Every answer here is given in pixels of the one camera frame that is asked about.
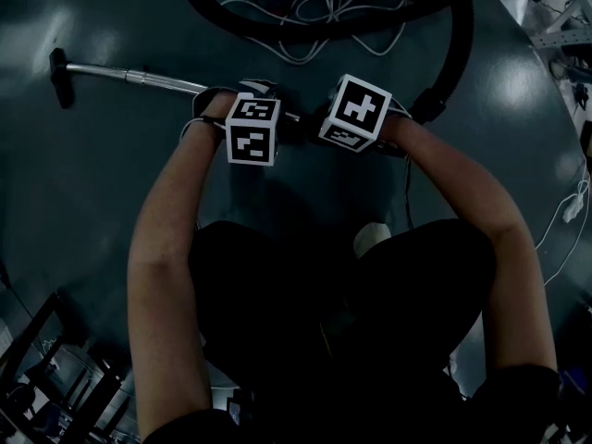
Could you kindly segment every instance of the black pants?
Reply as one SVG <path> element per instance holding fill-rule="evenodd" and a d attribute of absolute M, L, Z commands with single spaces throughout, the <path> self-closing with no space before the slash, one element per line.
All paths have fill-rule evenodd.
<path fill-rule="evenodd" d="M 196 232 L 190 266 L 206 358 L 270 403 L 286 388 L 296 401 L 312 393 L 324 402 L 398 368 L 441 371 L 493 282 L 488 239 L 442 220 L 360 260 L 351 245 L 339 254 L 311 241 L 280 246 L 229 222 Z"/>

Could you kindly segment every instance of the wrist strap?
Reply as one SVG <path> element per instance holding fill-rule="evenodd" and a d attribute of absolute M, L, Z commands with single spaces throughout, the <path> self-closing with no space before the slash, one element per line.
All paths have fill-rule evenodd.
<path fill-rule="evenodd" d="M 191 126 L 191 123 L 193 123 L 193 122 L 203 122 L 203 123 L 208 123 L 208 124 L 214 126 L 214 129 L 216 130 L 216 134 L 218 135 L 219 139 L 224 138 L 224 135 L 226 134 L 226 126 L 224 125 L 226 120 L 224 118 L 214 118 L 214 117 L 209 117 L 207 115 L 202 115 L 200 117 L 192 118 L 190 121 L 188 121 L 185 124 L 185 127 L 183 127 L 183 130 L 181 131 L 181 134 L 179 135 L 179 142 L 181 142 L 181 140 L 185 136 L 185 133 L 187 133 L 187 130 L 189 129 L 189 127 Z"/>

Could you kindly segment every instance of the white cable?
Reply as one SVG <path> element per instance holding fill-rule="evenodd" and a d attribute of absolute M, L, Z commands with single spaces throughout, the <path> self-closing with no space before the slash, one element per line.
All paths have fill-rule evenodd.
<path fill-rule="evenodd" d="M 575 238 L 575 242 L 573 243 L 571 250 L 567 253 L 567 255 L 565 256 L 565 258 L 561 262 L 561 265 L 559 266 L 559 269 L 555 272 L 555 274 L 552 275 L 550 278 L 548 278 L 545 281 L 545 286 L 547 286 L 551 282 L 552 279 L 556 278 L 560 274 L 560 272 L 563 270 L 563 267 L 565 266 L 565 264 L 569 260 L 570 256 L 574 252 L 575 247 L 577 247 L 578 242 L 580 241 L 580 237 L 582 236 L 582 232 L 584 231 L 584 227 L 586 226 L 586 221 L 588 219 L 588 212 L 590 210 L 590 192 L 589 191 L 590 191 L 590 175 L 587 172 L 587 165 L 586 165 L 586 161 L 585 161 L 584 162 L 584 169 L 583 169 L 583 173 L 582 173 L 582 179 L 577 183 L 577 193 L 567 196 L 565 199 L 563 199 L 559 203 L 559 205 L 557 206 L 557 209 L 555 209 L 555 214 L 553 214 L 553 218 L 551 219 L 551 221 L 549 222 L 549 225 L 547 226 L 547 229 L 545 230 L 545 234 L 543 235 L 543 238 L 536 245 L 536 248 L 538 249 L 545 241 L 545 238 L 547 237 L 551 227 L 553 226 L 553 222 L 557 218 L 557 214 L 560 212 L 561 206 L 564 205 L 566 202 L 570 201 L 571 199 L 573 199 L 574 197 L 584 196 L 585 194 L 587 194 L 587 196 L 586 196 L 587 197 L 586 215 L 584 216 L 584 222 L 582 223 L 582 227 L 580 227 L 580 231 L 577 234 L 577 237 Z"/>
<path fill-rule="evenodd" d="M 300 3 L 298 3 L 299 0 L 294 0 L 292 2 L 291 7 L 290 7 L 290 10 L 294 11 L 294 18 L 289 18 L 288 15 L 286 15 L 284 17 L 280 17 L 280 16 L 275 15 L 275 14 L 271 13 L 270 11 L 262 8 L 261 6 L 258 6 L 256 3 L 250 2 L 248 0 L 226 0 L 226 1 L 222 2 L 221 5 L 226 6 L 226 5 L 232 4 L 232 3 L 242 3 L 242 4 L 246 4 L 248 6 L 252 6 L 253 8 L 256 8 L 257 10 L 261 11 L 262 13 L 264 13 L 265 15 L 268 15 L 269 17 L 271 17 L 273 19 L 279 20 L 280 25 L 283 25 L 286 22 L 298 24 L 298 25 L 307 25 L 309 23 L 313 23 L 313 22 L 321 21 L 321 20 L 324 20 L 325 23 L 329 23 L 331 21 L 339 21 L 339 15 L 342 15 L 344 13 L 347 13 L 349 11 L 354 11 L 354 10 L 374 9 L 374 10 L 383 10 L 383 11 L 394 11 L 396 9 L 401 8 L 406 3 L 405 0 L 401 0 L 401 2 L 395 7 L 373 6 L 373 5 L 350 6 L 350 4 L 354 0 L 345 0 L 345 2 L 343 2 L 343 0 L 325 0 L 325 5 L 327 6 L 327 13 L 325 15 L 322 15 L 320 17 L 314 17 L 314 18 L 303 17 L 301 14 L 302 7 L 307 5 L 310 2 L 313 2 L 313 1 L 315 1 L 315 0 L 302 0 Z M 364 50 L 366 50 L 368 53 L 370 53 L 371 55 L 384 56 L 392 50 L 392 48 L 395 46 L 395 44 L 397 44 L 397 42 L 399 41 L 399 39 L 402 35 L 404 28 L 405 28 L 405 24 L 403 23 L 399 27 L 399 30 L 397 31 L 397 33 L 394 35 L 390 44 L 382 51 L 377 51 L 377 50 L 371 48 L 367 43 L 362 41 L 362 39 L 359 38 L 358 36 L 352 35 L 351 37 L 353 38 L 353 40 L 355 42 L 357 42 L 359 45 L 361 45 L 362 48 Z M 263 43 L 261 41 L 258 41 L 254 38 L 247 37 L 247 39 L 263 46 L 265 49 L 267 49 L 268 51 L 271 51 L 277 57 L 281 58 L 282 60 L 284 60 L 287 63 L 292 64 L 294 66 L 303 66 L 305 64 L 308 64 L 310 61 L 315 59 L 315 57 L 321 52 L 321 50 L 329 42 L 329 40 L 324 40 L 322 42 L 317 40 L 313 43 L 313 45 L 311 46 L 310 50 L 308 51 L 308 53 L 306 55 L 296 56 L 296 55 L 291 54 L 286 49 L 286 47 L 284 46 L 284 44 L 282 42 L 278 42 L 278 46 L 279 46 L 279 50 L 278 50 L 278 49 L 274 48 L 273 46 L 271 46 L 267 43 Z"/>

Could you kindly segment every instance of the floor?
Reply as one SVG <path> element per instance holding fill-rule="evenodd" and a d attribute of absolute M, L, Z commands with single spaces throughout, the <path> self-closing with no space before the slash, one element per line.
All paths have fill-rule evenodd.
<path fill-rule="evenodd" d="M 475 17 L 470 64 L 448 110 L 429 128 L 498 177 L 539 239 L 580 179 L 577 132 L 545 62 L 501 2 L 475 0 Z M 34 314 L 59 291 L 95 340 L 128 347 L 126 260 L 134 220 L 191 116 L 186 96 L 85 77 L 75 79 L 74 107 L 61 110 L 49 81 L 53 48 L 78 62 L 148 66 L 205 84 L 279 80 L 311 111 L 346 71 L 409 105 L 435 80 L 449 39 L 450 14 L 443 11 L 409 24 L 387 57 L 343 41 L 295 68 L 214 28 L 185 0 L 0 0 L 0 256 L 17 294 Z M 225 158 L 222 149 L 207 182 L 203 225 L 229 219 L 282 240 L 368 220 L 385 221 L 394 233 L 406 229 L 399 159 L 310 144 L 280 146 L 272 169 L 229 166 Z M 453 216 L 416 167 L 410 199 L 417 226 Z M 546 278 L 582 220 L 552 229 L 539 252 Z M 591 241 L 592 223 L 548 285 L 555 331 L 592 294 Z M 9 291 L 0 291 L 0 317 L 13 337 L 29 321 Z M 47 330 L 42 340 L 54 338 Z M 463 393 L 483 382 L 484 363 L 477 323 L 457 355 L 454 378 Z M 112 404 L 131 392 L 129 379 Z M 126 419 L 132 432 L 133 410 Z"/>

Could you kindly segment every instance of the person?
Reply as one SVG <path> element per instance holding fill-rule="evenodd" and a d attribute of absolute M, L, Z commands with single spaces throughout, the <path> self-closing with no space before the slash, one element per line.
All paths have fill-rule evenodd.
<path fill-rule="evenodd" d="M 219 92 L 203 114 L 225 117 L 235 97 Z M 543 277 L 518 207 L 490 173 L 390 116 L 381 139 L 406 151 L 458 219 L 359 259 L 319 254 L 229 222 L 195 230 L 216 130 L 191 124 L 131 242 L 129 343 L 146 443 L 540 442 L 559 386 Z M 487 380 L 464 400 L 443 369 L 481 312 Z M 254 396 L 248 432 L 212 410 L 206 358 Z"/>

